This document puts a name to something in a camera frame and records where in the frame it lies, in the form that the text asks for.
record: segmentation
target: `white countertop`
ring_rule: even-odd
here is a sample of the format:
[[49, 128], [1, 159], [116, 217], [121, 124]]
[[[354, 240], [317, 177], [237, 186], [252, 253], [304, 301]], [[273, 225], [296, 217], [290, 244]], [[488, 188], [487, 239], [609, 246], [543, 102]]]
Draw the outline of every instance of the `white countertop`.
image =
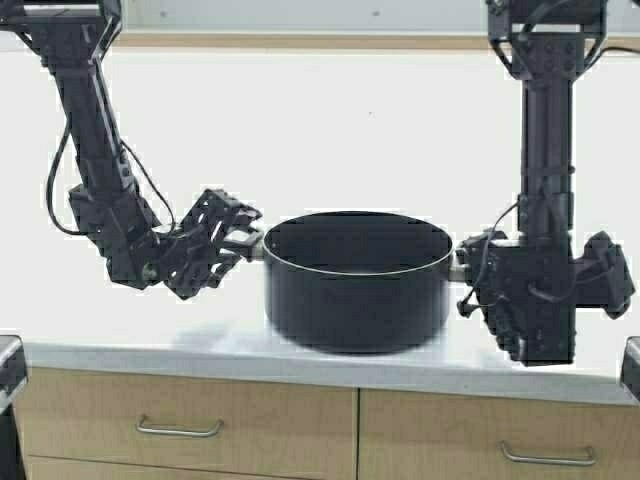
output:
[[[20, 332], [30, 364], [39, 367], [633, 404], [618, 380], [626, 340], [638, 332], [637, 315], [614, 323], [599, 312], [580, 313], [577, 362], [569, 367], [518, 366], [478, 317], [453, 314], [421, 348], [336, 356], [274, 332], [263, 313], [262, 287], [262, 265], [242, 265], [223, 288], [203, 295], [208, 315], [145, 314], [150, 300], [135, 298], [139, 306], [129, 310], [134, 302], [124, 302], [128, 313], [119, 318], [95, 322], [77, 312], [23, 324]], [[111, 296], [108, 288], [103, 295]]]
[[[162, 287], [111, 285], [93, 245], [56, 232], [43, 206], [63, 127], [53, 85], [26, 53], [0, 62], [2, 88], [21, 92], [0, 115], [3, 161], [12, 162], [0, 189], [0, 334], [20, 334], [32, 366], [632, 403], [618, 377], [627, 338], [640, 334], [633, 307], [617, 321], [580, 311], [575, 365], [525, 369], [498, 350], [478, 315], [452, 314], [439, 337], [397, 355], [298, 347], [265, 319], [259, 263], [241, 264], [220, 289], [186, 303]], [[263, 210], [267, 226], [321, 209], [391, 210], [427, 218], [459, 242], [493, 223], [519, 188], [520, 89], [488, 53], [130, 51], [110, 57], [106, 71], [121, 130], [178, 216], [204, 187], [224, 185]], [[636, 181], [603, 165], [635, 161], [626, 105], [638, 71], [636, 60], [607, 60], [576, 92], [576, 254], [606, 229], [624, 241], [632, 271], [640, 234], [620, 205], [636, 201]], [[68, 222], [71, 153], [62, 169], [56, 208]], [[505, 229], [513, 226], [509, 219]], [[454, 288], [460, 297], [464, 289]]]

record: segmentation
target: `pot rim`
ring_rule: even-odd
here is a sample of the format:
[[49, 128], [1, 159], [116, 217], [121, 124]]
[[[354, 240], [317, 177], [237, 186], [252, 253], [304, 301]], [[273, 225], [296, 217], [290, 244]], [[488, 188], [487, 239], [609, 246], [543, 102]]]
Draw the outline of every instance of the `pot rim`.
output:
[[[314, 213], [314, 214], [310, 214], [310, 215], [303, 215], [301, 217], [295, 217], [295, 218], [292, 218], [291, 220], [310, 217], [310, 216], [313, 216], [313, 215], [326, 215], [326, 214], [331, 214], [331, 213], [351, 213], [351, 212], [348, 212], [348, 211], [319, 212], [319, 213]], [[269, 248], [269, 246], [267, 245], [267, 241], [266, 240], [267, 240], [267, 237], [269, 236], [269, 234], [274, 229], [278, 228], [280, 225], [282, 225], [284, 223], [287, 223], [288, 221], [291, 221], [291, 220], [287, 220], [287, 222], [282, 222], [282, 223], [279, 223], [278, 225], [276, 225], [274, 227], [271, 227], [267, 231], [267, 233], [262, 237], [262, 249], [263, 249], [264, 252], [266, 252], [268, 255], [273, 257], [275, 260], [277, 260], [277, 261], [279, 261], [281, 263], [284, 263], [285, 265], [288, 265], [290, 267], [297, 268], [297, 269], [300, 269], [300, 270], [306, 270], [308, 272], [321, 273], [323, 275], [335, 275], [335, 276], [344, 276], [344, 277], [386, 277], [386, 276], [391, 276], [391, 275], [401, 275], [401, 274], [404, 274], [404, 273], [417, 272], [419, 270], [426, 270], [426, 269], [435, 267], [436, 265], [444, 262], [449, 257], [451, 257], [454, 254], [455, 250], [456, 250], [456, 247], [455, 247], [455, 245], [453, 243], [453, 239], [451, 238], [451, 235], [449, 235], [447, 232], [445, 232], [440, 227], [437, 227], [437, 226], [435, 226], [435, 225], [433, 225], [433, 224], [431, 224], [431, 223], [429, 223], [427, 221], [420, 220], [420, 219], [413, 218], [413, 217], [408, 217], [406, 215], [398, 215], [398, 214], [395, 214], [395, 213], [386, 213], [386, 212], [364, 212], [364, 211], [363, 212], [358, 212], [358, 211], [354, 211], [353, 213], [375, 213], [375, 214], [379, 213], [381, 215], [391, 215], [391, 216], [396, 216], [396, 217], [410, 218], [411, 220], [418, 220], [418, 221], [423, 222], [423, 223], [425, 223], [427, 225], [430, 225], [430, 226], [432, 226], [434, 228], [437, 228], [442, 233], [444, 233], [449, 238], [449, 241], [451, 242], [451, 249], [449, 250], [449, 252], [447, 252], [441, 258], [439, 258], [437, 260], [434, 260], [431, 263], [428, 263], [428, 264], [425, 264], [425, 265], [421, 265], [419, 267], [408, 268], [408, 269], [405, 269], [405, 270], [397, 270], [397, 271], [394, 271], [394, 272], [352, 273], [352, 272], [334, 272], [334, 271], [331, 271], [331, 270], [321, 270], [321, 269], [318, 269], [318, 268], [305, 267], [304, 265], [298, 265], [297, 263], [289, 262], [288, 260], [285, 260], [284, 258], [281, 258], [278, 255], [276, 255], [275, 253], [273, 253], [271, 251], [271, 249]]]

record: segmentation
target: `white wall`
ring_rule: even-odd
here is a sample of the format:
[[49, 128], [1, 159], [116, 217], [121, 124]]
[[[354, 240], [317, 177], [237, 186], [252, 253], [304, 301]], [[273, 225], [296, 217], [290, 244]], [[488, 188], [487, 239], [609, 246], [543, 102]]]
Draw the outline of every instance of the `white wall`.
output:
[[[127, 0], [132, 30], [475, 34], [484, 0]], [[640, 9], [609, 1], [613, 33], [640, 33]]]

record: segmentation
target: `black cable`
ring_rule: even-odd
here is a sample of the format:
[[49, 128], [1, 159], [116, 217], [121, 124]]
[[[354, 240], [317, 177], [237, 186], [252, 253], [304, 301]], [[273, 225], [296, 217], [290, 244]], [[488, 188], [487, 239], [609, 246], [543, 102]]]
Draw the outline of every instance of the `black cable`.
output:
[[476, 292], [478, 286], [480, 285], [480, 283], [482, 282], [482, 280], [484, 279], [484, 276], [486, 274], [486, 271], [487, 271], [487, 268], [488, 268], [488, 265], [489, 265], [489, 245], [491, 244], [491, 241], [493, 240], [493, 237], [496, 234], [496, 230], [498, 228], [498, 225], [500, 224], [500, 222], [502, 222], [502, 220], [504, 220], [504, 218], [507, 215], [509, 215], [516, 208], [518, 208], [519, 205], [520, 205], [519, 201], [517, 201], [516, 203], [511, 205], [507, 210], [504, 211], [504, 213], [502, 213], [502, 215], [500, 215], [500, 217], [498, 218], [498, 220], [496, 220], [496, 223], [493, 225], [491, 230], [489, 230], [489, 234], [487, 235], [487, 239], [485, 240], [484, 248], [482, 250], [482, 258], [480, 260], [480, 263], [481, 263], [480, 272], [478, 272], [478, 276], [476, 277], [475, 282], [473, 282], [473, 285], [471, 287], [471, 291], [467, 294], [466, 297], [464, 297], [462, 300], [460, 300], [458, 302], [458, 311], [460, 312], [461, 315], [469, 316], [474, 310], [477, 310], [478, 308], [481, 308], [481, 307], [493, 307], [493, 306], [497, 305], [500, 301], [502, 301], [504, 299], [503, 295], [499, 295], [498, 298], [496, 299], [496, 301], [491, 305], [473, 305], [473, 309], [472, 310], [469, 310], [469, 308], [468, 308], [469, 307], [469, 300], [471, 300], [471, 297]]
[[63, 15], [66, 15], [67, 13], [69, 13], [71, 10], [68, 8], [63, 9], [62, 11], [56, 13], [55, 15], [53, 15], [54, 17], [62, 17]]
[[561, 235], [564, 232], [564, 226], [568, 224], [567, 219], [564, 217], [558, 205], [553, 202], [553, 193], [551, 193], [550, 177], [544, 177], [543, 184], [540, 187], [542, 199], [547, 204], [547, 207], [551, 211], [551, 217], [553, 220], [553, 229], [556, 239], [560, 240]]
[[51, 169], [49, 170], [49, 177], [47, 178], [47, 188], [45, 192], [45, 197], [47, 200], [47, 210], [49, 212], [49, 218], [56, 226], [58, 230], [67, 235], [72, 235], [75, 237], [86, 236], [86, 233], [78, 232], [75, 230], [69, 230], [66, 227], [63, 227], [62, 224], [58, 221], [56, 214], [53, 210], [53, 186], [56, 181], [56, 176], [58, 174], [58, 167], [60, 166], [60, 161], [62, 160], [62, 155], [64, 154], [64, 150], [67, 146], [67, 142], [69, 141], [69, 136], [71, 135], [71, 127], [69, 126], [69, 122], [66, 123], [64, 127], [64, 133], [62, 134], [62, 138], [60, 139], [60, 144], [58, 145], [58, 151], [53, 157], [53, 162], [51, 163]]
[[[542, 197], [545, 200], [545, 202], [547, 203], [547, 206], [549, 207], [549, 209], [551, 210], [551, 214], [553, 217], [553, 221], [555, 223], [555, 230], [556, 230], [556, 234], [560, 232], [561, 226], [566, 224], [566, 219], [563, 217], [563, 215], [561, 214], [561, 212], [558, 211], [557, 206], [554, 205], [554, 203], [552, 202], [551, 199], [551, 193], [549, 192], [548, 188], [549, 188], [549, 177], [545, 178], [545, 183], [541, 189], [542, 191]], [[533, 283], [529, 284], [528, 286], [528, 291], [531, 295], [533, 295], [536, 298], [539, 298], [540, 300], [544, 300], [546, 302], [550, 302], [550, 303], [560, 303], [566, 299], [568, 299], [571, 295], [573, 295], [575, 288], [578, 285], [584, 285], [587, 283], [591, 283], [594, 282], [606, 275], [608, 275], [609, 273], [611, 273], [611, 271], [613, 270], [613, 267], [600, 272], [596, 275], [593, 275], [591, 277], [588, 277], [586, 279], [583, 280], [578, 280], [575, 272], [573, 273], [573, 277], [571, 279], [571, 285], [569, 286], [569, 288], [565, 291], [565, 293], [561, 294], [561, 295], [555, 295], [553, 293], [550, 292], [546, 292], [544, 290], [540, 290], [538, 287], [536, 287]]]
[[[60, 223], [60, 221], [58, 220], [58, 218], [57, 218], [57, 216], [55, 214], [54, 208], [53, 208], [53, 190], [54, 190], [54, 185], [55, 185], [56, 177], [58, 175], [58, 169], [60, 167], [60, 162], [62, 160], [62, 156], [64, 154], [64, 151], [65, 151], [65, 148], [67, 146], [67, 143], [69, 142], [70, 135], [71, 135], [71, 128], [69, 126], [69, 122], [67, 122], [66, 125], [65, 125], [65, 128], [64, 128], [64, 132], [62, 134], [62, 138], [60, 139], [60, 144], [58, 145], [58, 150], [56, 151], [56, 154], [53, 157], [53, 162], [51, 163], [51, 169], [49, 170], [49, 176], [47, 178], [47, 186], [46, 186], [46, 191], [45, 191], [45, 197], [46, 197], [46, 203], [47, 203], [47, 211], [49, 212], [49, 218], [51, 219], [51, 221], [53, 222], [55, 227], [58, 230], [60, 230], [61, 232], [66, 233], [67, 235], [72, 235], [72, 236], [78, 237], [78, 236], [86, 236], [86, 233], [79, 232], [79, 231], [76, 231], [76, 230], [70, 230], [70, 229], [64, 227]], [[171, 230], [169, 231], [169, 233], [167, 235], [170, 235], [171, 233], [173, 233], [175, 231], [175, 229], [177, 227], [177, 224], [176, 224], [175, 215], [173, 214], [173, 210], [172, 210], [171, 206], [169, 205], [169, 202], [164, 197], [164, 195], [162, 195], [162, 193], [160, 193], [160, 191], [156, 187], [156, 185], [153, 182], [151, 176], [149, 175], [147, 170], [144, 168], [144, 165], [142, 164], [142, 161], [140, 160], [140, 158], [138, 158], [136, 153], [131, 149], [131, 147], [124, 140], [122, 140], [122, 147], [123, 147], [123, 149], [126, 149], [131, 154], [131, 156], [135, 160], [135, 162], [138, 165], [138, 167], [140, 167], [140, 170], [142, 171], [142, 174], [147, 179], [147, 182], [149, 182], [149, 185], [151, 186], [152, 190], [154, 191], [154, 193], [158, 196], [160, 201], [164, 204], [164, 206], [169, 211], [169, 215], [171, 216]]]
[[167, 201], [167, 199], [164, 197], [164, 195], [162, 195], [162, 193], [160, 193], [155, 183], [153, 183], [151, 176], [149, 175], [149, 173], [147, 173], [147, 170], [144, 168], [144, 165], [142, 165], [142, 162], [140, 161], [136, 153], [133, 151], [133, 149], [124, 140], [122, 140], [122, 146], [131, 154], [136, 164], [140, 168], [140, 171], [142, 172], [144, 177], [147, 179], [149, 186], [151, 187], [153, 192], [158, 196], [160, 201], [164, 204], [167, 211], [169, 212], [169, 216], [171, 217], [171, 229], [169, 230], [169, 233], [167, 233], [167, 235], [171, 235], [176, 230], [176, 227], [177, 227], [176, 217], [173, 214], [173, 209], [171, 208], [171, 205], [169, 205], [169, 202]]

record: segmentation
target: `cable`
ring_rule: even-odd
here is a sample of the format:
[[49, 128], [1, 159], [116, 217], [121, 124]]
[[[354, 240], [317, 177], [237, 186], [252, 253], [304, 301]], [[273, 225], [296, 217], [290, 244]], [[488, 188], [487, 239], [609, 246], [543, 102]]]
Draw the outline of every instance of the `cable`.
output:
[[22, 40], [23, 43], [27, 47], [29, 47], [29, 50], [31, 50], [36, 55], [40, 56], [40, 52], [36, 49], [36, 47], [33, 46], [33, 41], [29, 38], [29, 36], [26, 33], [24, 33], [24, 32], [16, 32], [16, 35], [18, 35], [20, 40]]
[[147, 179], [149, 186], [151, 187], [153, 192], [158, 196], [160, 201], [164, 204], [167, 211], [169, 212], [169, 216], [171, 217], [171, 229], [169, 230], [169, 233], [167, 233], [167, 235], [171, 235], [176, 230], [176, 227], [177, 227], [176, 217], [173, 214], [173, 209], [171, 208], [171, 205], [169, 205], [169, 202], [167, 201], [167, 199], [164, 197], [164, 195], [162, 195], [162, 193], [160, 193], [155, 183], [153, 183], [151, 176], [149, 175], [149, 173], [147, 173], [147, 170], [144, 168], [144, 165], [142, 165], [142, 161], [140, 161], [140, 159], [138, 158], [136, 153], [133, 151], [133, 149], [129, 146], [129, 144], [127, 144], [127, 142], [122, 140], [122, 146], [124, 147], [125, 150], [127, 150], [131, 154], [136, 164], [140, 168], [140, 171], [144, 175], [144, 178]]
[[[49, 212], [49, 218], [51, 219], [51, 221], [53, 222], [55, 227], [58, 230], [60, 230], [62, 233], [66, 233], [67, 235], [79, 237], [79, 236], [86, 236], [87, 234], [84, 233], [84, 232], [76, 231], [76, 230], [70, 230], [70, 229], [64, 227], [60, 223], [60, 221], [58, 220], [58, 218], [57, 218], [57, 216], [55, 214], [54, 208], [53, 208], [53, 190], [54, 190], [54, 185], [55, 185], [56, 177], [58, 175], [58, 169], [60, 167], [60, 162], [62, 160], [62, 156], [63, 156], [64, 151], [66, 149], [67, 143], [69, 142], [70, 135], [71, 135], [71, 128], [69, 126], [69, 122], [67, 121], [67, 123], [66, 123], [66, 125], [64, 127], [64, 132], [62, 134], [62, 138], [60, 139], [60, 144], [58, 145], [58, 150], [56, 151], [56, 154], [53, 157], [53, 162], [51, 163], [51, 169], [49, 170], [49, 176], [47, 178], [47, 186], [46, 186], [46, 191], [45, 191], [45, 197], [46, 197], [46, 203], [47, 203], [47, 211]], [[144, 165], [142, 164], [142, 161], [140, 160], [140, 158], [138, 158], [136, 153], [131, 149], [131, 147], [124, 140], [122, 140], [122, 147], [123, 147], [124, 150], [127, 150], [131, 154], [131, 156], [135, 160], [136, 164], [138, 165], [138, 167], [142, 171], [144, 177], [147, 179], [147, 182], [149, 182], [149, 185], [151, 186], [152, 190], [154, 191], [154, 193], [158, 196], [160, 201], [164, 204], [164, 206], [169, 211], [169, 215], [171, 216], [171, 229], [170, 229], [170, 231], [169, 231], [169, 233], [167, 235], [172, 234], [175, 231], [176, 227], [177, 227], [177, 223], [176, 223], [175, 215], [173, 214], [173, 209], [169, 205], [169, 202], [164, 197], [164, 195], [162, 195], [160, 193], [160, 191], [156, 187], [156, 185], [153, 182], [151, 176], [149, 175], [147, 170], [144, 168]]]
[[614, 270], [615, 270], [615, 266], [612, 265], [611, 267], [607, 268], [606, 270], [603, 270], [602, 272], [596, 275], [592, 275], [591, 277], [588, 277], [584, 280], [576, 280], [576, 285], [585, 285], [587, 283], [595, 282], [596, 280], [600, 280], [602, 277], [606, 277], [607, 275], [611, 274]]
[[69, 141], [69, 136], [71, 135], [71, 127], [69, 126], [69, 122], [67, 121], [64, 126], [64, 132], [62, 134], [62, 138], [60, 139], [60, 144], [58, 145], [58, 151], [53, 157], [53, 162], [51, 163], [51, 169], [49, 170], [49, 177], [47, 178], [47, 188], [45, 192], [45, 197], [47, 201], [47, 210], [49, 212], [49, 218], [56, 226], [58, 230], [67, 235], [72, 235], [75, 237], [86, 236], [86, 233], [78, 232], [74, 230], [69, 230], [62, 226], [62, 224], [58, 221], [56, 214], [53, 210], [53, 186], [56, 181], [56, 176], [58, 174], [58, 167], [60, 166], [60, 161], [62, 160], [62, 155], [64, 154], [64, 150], [67, 146], [67, 142]]
[[542, 199], [547, 204], [547, 208], [551, 211], [551, 217], [553, 220], [554, 235], [556, 239], [561, 240], [563, 233], [563, 226], [567, 225], [567, 219], [564, 217], [558, 205], [553, 202], [553, 193], [551, 193], [550, 177], [544, 177], [542, 186], [540, 187], [540, 193]]
[[498, 296], [498, 298], [495, 300], [495, 302], [493, 304], [491, 304], [491, 305], [473, 305], [471, 309], [469, 308], [469, 300], [471, 300], [471, 297], [476, 292], [478, 286], [480, 285], [480, 283], [482, 282], [482, 280], [484, 279], [484, 276], [486, 274], [486, 271], [487, 271], [487, 268], [488, 268], [488, 264], [489, 264], [489, 244], [491, 243], [491, 241], [493, 240], [493, 237], [496, 234], [496, 230], [498, 228], [498, 225], [500, 224], [500, 222], [502, 222], [502, 220], [504, 220], [504, 218], [507, 215], [509, 215], [516, 208], [518, 208], [519, 205], [520, 205], [520, 201], [517, 201], [516, 203], [511, 205], [507, 210], [504, 211], [504, 213], [502, 213], [502, 215], [500, 215], [500, 217], [498, 218], [498, 220], [496, 220], [496, 223], [493, 225], [491, 230], [489, 230], [489, 234], [487, 235], [487, 239], [485, 241], [484, 248], [482, 250], [482, 259], [480, 260], [480, 263], [481, 263], [480, 272], [478, 273], [478, 276], [476, 277], [476, 281], [473, 282], [473, 286], [471, 287], [471, 291], [467, 294], [466, 297], [464, 297], [462, 300], [460, 300], [458, 302], [458, 311], [460, 312], [460, 315], [462, 315], [464, 317], [469, 317], [469, 315], [471, 315], [471, 313], [473, 313], [478, 308], [494, 307], [499, 302], [501, 302], [502, 300], [505, 299], [504, 295], [501, 294], [501, 295]]
[[560, 303], [560, 302], [563, 302], [564, 300], [569, 298], [571, 295], [573, 295], [573, 293], [575, 291], [575, 288], [576, 288], [575, 280], [573, 280], [573, 282], [571, 283], [571, 286], [562, 295], [554, 295], [553, 293], [549, 293], [549, 292], [545, 292], [544, 290], [540, 290], [533, 283], [530, 283], [527, 286], [527, 290], [531, 295], [533, 295], [534, 297], [536, 297], [536, 298], [538, 298], [540, 300], [543, 300], [543, 301], [549, 302], [549, 303]]

